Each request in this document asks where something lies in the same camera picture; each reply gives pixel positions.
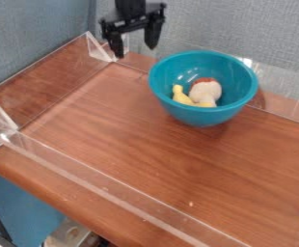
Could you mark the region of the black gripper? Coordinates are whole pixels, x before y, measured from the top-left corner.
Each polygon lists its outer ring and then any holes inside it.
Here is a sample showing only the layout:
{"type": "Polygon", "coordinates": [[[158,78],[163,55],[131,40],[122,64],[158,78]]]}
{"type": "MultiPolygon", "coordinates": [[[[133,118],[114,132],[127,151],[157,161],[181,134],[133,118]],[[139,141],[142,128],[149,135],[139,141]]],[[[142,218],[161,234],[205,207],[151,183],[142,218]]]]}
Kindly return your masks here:
{"type": "Polygon", "coordinates": [[[166,22],[165,2],[147,0],[115,0],[114,10],[102,17],[99,25],[102,36],[118,58],[125,57],[125,42],[122,34],[145,30],[145,42],[150,49],[158,46],[162,28],[166,22]]]}

